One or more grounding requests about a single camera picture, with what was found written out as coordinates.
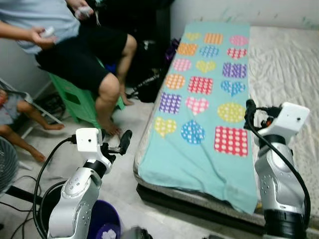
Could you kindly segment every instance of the man's knee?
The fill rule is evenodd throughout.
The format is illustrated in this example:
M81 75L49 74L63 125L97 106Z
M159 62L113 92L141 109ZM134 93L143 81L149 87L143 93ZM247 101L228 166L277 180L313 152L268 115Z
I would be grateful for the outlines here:
M0 125L0 135L7 136L12 132L12 129L8 125Z
M100 84L99 95L103 99L117 100L120 96L120 82L118 78L109 73Z
M16 107L22 113L29 113L34 110L33 106L26 101L19 101Z
M134 54L138 47L138 43L136 42L135 38L128 34L128 38L126 40L126 44L124 47L125 54Z

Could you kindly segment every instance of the floor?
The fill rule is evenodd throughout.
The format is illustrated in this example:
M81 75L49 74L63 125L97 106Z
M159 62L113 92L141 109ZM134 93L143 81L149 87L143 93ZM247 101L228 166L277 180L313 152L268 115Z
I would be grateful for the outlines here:
M103 177L103 185L100 190L100 199L111 203L118 211L126 229L139 225L146 228L154 239L201 239L210 234L219 235L222 238L259 239L261 237L240 230L235 230L223 225L215 224L203 219L195 218L167 208L143 202L135 191L137 182L133 176L133 161L135 151L144 132L153 104L144 104L135 101L134 106L126 107L123 111L115 111L113 118L123 130L131 129L133 137L131 145L124 156L118 156L114 162L110 174ZM26 140L48 156L53 147L62 139L65 139L80 127L92 127L86 122L76 124L71 117L65 116L63 122L66 128L60 132L45 132L35 128ZM117 146L119 139L109 139L111 146ZM20 169L18 177L23 175L37 176L41 164L36 163L31 156L22 150L18 150L21 161L31 165L32 171ZM83 165L83 160L76 150L75 145L64 144L54 155L52 162L45 170L41 188L44 193L51 185L62 181L61 177L69 177L77 167ZM15 183L16 186L32 192L34 182L28 178L22 178ZM4 195L0 201L10 203L20 209L28 210L31 204L8 195ZM0 223L5 228L0 231L0 238L9 239L17 226L23 222L27 213L15 211L7 206L0 205ZM22 238L19 231L15 239ZM33 221L25 226L26 239L39 239Z

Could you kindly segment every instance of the purple bucket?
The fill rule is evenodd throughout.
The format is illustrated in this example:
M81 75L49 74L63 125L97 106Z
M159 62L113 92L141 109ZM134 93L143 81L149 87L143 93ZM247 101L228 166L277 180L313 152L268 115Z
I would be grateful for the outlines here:
M116 238L121 236L121 221L115 208L102 200L95 202L92 214L89 233L87 239L101 239L103 232L112 229L116 233Z

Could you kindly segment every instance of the plastic stool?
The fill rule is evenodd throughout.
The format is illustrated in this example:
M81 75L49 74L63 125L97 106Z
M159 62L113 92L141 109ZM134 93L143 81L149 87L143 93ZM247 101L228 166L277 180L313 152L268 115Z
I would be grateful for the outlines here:
M101 128L96 121L96 96L91 91L79 89L72 83L52 73L49 73L49 76L74 121L79 123L79 119L85 120L92 123L94 127ZM121 110L124 109L125 105L122 97L119 97L116 105Z

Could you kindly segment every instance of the bare foot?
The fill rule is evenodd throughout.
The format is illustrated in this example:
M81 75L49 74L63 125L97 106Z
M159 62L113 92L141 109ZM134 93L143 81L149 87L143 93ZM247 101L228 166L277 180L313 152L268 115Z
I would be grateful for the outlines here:
M38 150L34 149L34 151L30 152L32 157L38 162L44 162L45 156L40 153Z
M114 136L114 135L120 135L121 133L121 129L119 127L117 127L112 121L111 119L105 120L103 123L100 123L101 127L103 129L105 129L105 131Z
M56 124L48 124L44 127L46 130L61 130L64 128L64 124L56 123Z
M128 100L126 93L121 93L121 97L122 97L124 105L126 106L134 105L134 102Z

